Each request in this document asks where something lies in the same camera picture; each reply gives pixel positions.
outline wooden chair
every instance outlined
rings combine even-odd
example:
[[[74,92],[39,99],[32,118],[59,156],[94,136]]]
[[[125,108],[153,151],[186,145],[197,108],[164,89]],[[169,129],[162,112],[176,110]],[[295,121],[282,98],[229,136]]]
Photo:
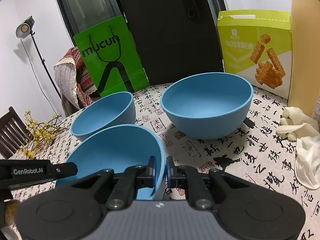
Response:
[[[26,145],[28,130],[23,121],[18,117],[12,106],[9,112],[0,118],[0,153],[5,159],[9,159],[21,145]]]

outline calligraphy tablecloth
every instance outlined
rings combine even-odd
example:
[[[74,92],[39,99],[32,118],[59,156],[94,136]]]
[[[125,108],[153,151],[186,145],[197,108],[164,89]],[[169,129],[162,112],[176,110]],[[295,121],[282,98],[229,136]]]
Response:
[[[320,189],[305,189],[294,174],[295,143],[276,135],[280,115],[287,100],[254,87],[254,95],[248,112],[249,122],[242,124],[234,133],[217,140],[193,139],[179,131],[160,107],[160,96],[170,84],[157,85],[134,93],[136,124],[145,126],[162,140],[166,154],[176,164],[191,165],[200,172],[218,168],[232,175],[275,190],[297,200],[306,213],[306,223],[298,240],[320,238]],[[81,111],[63,120],[70,127]],[[37,159],[50,159],[63,163],[79,145],[69,131],[60,134],[54,144],[37,154]],[[11,159],[25,159],[16,154]],[[13,191],[13,197],[21,201],[46,190],[53,189],[55,182]],[[165,199],[182,199],[184,191],[166,188]]]

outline studio light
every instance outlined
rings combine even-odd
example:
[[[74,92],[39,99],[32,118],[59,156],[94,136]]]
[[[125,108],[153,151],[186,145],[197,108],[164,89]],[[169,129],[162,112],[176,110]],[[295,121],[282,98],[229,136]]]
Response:
[[[35,20],[32,18],[32,16],[30,16],[28,19],[26,19],[25,21],[23,21],[23,22],[17,27],[17,29],[16,29],[16,36],[17,36],[19,39],[24,39],[24,38],[26,38],[29,34],[31,35],[31,38],[32,38],[32,40],[33,40],[33,43],[34,43],[34,45],[35,45],[35,47],[36,47],[36,50],[37,50],[37,52],[38,52],[38,55],[39,55],[39,57],[40,57],[40,59],[41,59],[42,65],[43,65],[43,67],[44,67],[44,69],[45,69],[45,71],[46,71],[46,73],[47,73],[47,75],[48,75],[48,77],[49,77],[52,85],[54,86],[57,94],[58,94],[59,97],[61,98],[61,95],[60,95],[60,93],[59,93],[56,85],[54,84],[54,82],[53,82],[53,80],[52,80],[52,78],[51,78],[51,76],[50,76],[50,74],[49,74],[49,72],[48,72],[47,67],[46,67],[45,64],[44,64],[44,59],[43,59],[43,58],[41,57],[41,55],[40,55],[40,52],[39,52],[38,46],[37,46],[37,44],[36,44],[35,38],[33,37],[33,35],[35,34],[35,33],[32,31],[32,27],[33,27],[34,23],[35,23]]]

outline bowl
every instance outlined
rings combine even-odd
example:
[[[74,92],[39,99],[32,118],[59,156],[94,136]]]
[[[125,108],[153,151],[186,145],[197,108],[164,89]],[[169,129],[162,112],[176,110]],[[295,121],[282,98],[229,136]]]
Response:
[[[241,125],[252,96],[252,85],[242,77],[203,73],[172,84],[160,103],[180,131],[197,139],[217,139]]]
[[[89,105],[73,122],[71,133],[84,141],[96,132],[118,124],[136,120],[133,96],[129,92],[118,92],[99,99]]]
[[[147,165],[151,155],[156,159],[156,186],[139,189],[137,199],[161,200],[165,188],[162,143],[150,130],[135,124],[109,127],[84,140],[66,160],[76,164],[77,175],[57,180],[56,187],[103,169],[121,173],[130,166]]]

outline lamp head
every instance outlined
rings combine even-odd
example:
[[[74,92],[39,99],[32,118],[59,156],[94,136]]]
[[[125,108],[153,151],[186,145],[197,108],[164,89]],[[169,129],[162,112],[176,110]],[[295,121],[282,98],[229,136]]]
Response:
[[[32,18],[32,16],[30,16],[28,19],[23,21],[23,23],[17,27],[16,36],[19,39],[24,39],[25,37],[27,37],[30,34],[30,31],[34,23],[35,23],[34,19]]]

